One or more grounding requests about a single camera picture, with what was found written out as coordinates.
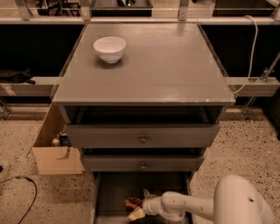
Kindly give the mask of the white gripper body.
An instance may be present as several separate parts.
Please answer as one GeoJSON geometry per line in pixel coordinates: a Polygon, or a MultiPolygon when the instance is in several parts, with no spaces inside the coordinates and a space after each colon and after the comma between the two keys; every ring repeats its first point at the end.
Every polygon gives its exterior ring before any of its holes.
{"type": "Polygon", "coordinates": [[[149,195],[143,200],[143,210],[148,215],[161,215],[164,211],[161,203],[161,197],[149,195]]]}

